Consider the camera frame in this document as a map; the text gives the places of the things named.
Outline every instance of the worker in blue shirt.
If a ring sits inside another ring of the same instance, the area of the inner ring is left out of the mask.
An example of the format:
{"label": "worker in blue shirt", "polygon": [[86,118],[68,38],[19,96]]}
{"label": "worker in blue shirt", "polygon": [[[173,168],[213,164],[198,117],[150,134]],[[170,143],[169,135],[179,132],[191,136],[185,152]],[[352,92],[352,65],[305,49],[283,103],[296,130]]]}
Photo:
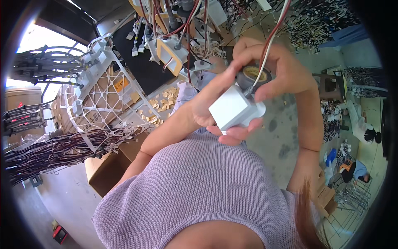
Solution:
{"label": "worker in blue shirt", "polygon": [[342,168],[340,170],[340,173],[345,183],[349,183],[354,177],[354,185],[357,185],[358,179],[363,181],[364,183],[368,183],[371,179],[371,176],[366,169],[366,166],[359,160],[353,162],[349,170],[347,170],[346,168]]}

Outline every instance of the gray electrical tape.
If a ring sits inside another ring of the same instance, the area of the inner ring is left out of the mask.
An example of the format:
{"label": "gray electrical tape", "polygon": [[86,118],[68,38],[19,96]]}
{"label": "gray electrical tape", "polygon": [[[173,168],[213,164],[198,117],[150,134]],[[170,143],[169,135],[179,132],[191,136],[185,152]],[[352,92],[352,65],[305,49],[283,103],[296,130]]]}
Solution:
{"label": "gray electrical tape", "polygon": [[251,94],[255,93],[260,86],[271,81],[271,73],[266,69],[263,69],[260,79],[258,80],[256,86],[253,87],[253,84],[258,76],[258,69],[258,65],[246,66],[239,71],[237,75],[236,81],[239,87],[242,89],[243,95],[247,98],[251,98]]}

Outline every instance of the woman in white shirt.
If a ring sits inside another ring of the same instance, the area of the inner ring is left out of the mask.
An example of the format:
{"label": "woman in white shirt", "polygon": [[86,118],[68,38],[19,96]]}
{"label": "woman in white shirt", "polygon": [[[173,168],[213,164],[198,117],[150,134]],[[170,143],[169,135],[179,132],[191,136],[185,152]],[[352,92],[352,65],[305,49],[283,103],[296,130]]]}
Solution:
{"label": "woman in white shirt", "polygon": [[381,133],[376,132],[371,124],[366,123],[362,107],[347,100],[348,114],[351,119],[352,133],[363,143],[381,143]]}

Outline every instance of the white plastic box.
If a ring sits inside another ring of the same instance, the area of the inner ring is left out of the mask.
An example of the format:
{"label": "white plastic box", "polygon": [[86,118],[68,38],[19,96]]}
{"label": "white plastic box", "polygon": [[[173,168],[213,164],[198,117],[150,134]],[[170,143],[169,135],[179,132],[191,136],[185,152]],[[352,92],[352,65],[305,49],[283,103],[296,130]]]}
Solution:
{"label": "white plastic box", "polygon": [[232,85],[209,107],[224,135],[232,126],[249,126],[254,118],[260,118],[265,114],[265,109],[263,102],[255,103],[253,99],[247,99],[237,85]]}

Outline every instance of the black hair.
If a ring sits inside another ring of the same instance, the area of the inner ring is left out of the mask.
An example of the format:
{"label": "black hair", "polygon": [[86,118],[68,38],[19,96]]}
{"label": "black hair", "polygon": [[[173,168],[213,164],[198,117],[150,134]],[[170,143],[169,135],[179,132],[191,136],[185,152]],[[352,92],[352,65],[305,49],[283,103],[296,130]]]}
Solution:
{"label": "black hair", "polygon": [[363,176],[358,177],[358,179],[363,181],[364,183],[368,183],[372,179],[372,177],[371,177],[371,175],[369,173],[366,173],[366,174],[369,175],[367,182],[365,182],[365,179],[363,178]]}
{"label": "black hair", "polygon": [[376,132],[374,129],[367,129],[365,131],[365,140],[367,142],[369,141],[375,141],[376,143],[381,143],[381,133]]}

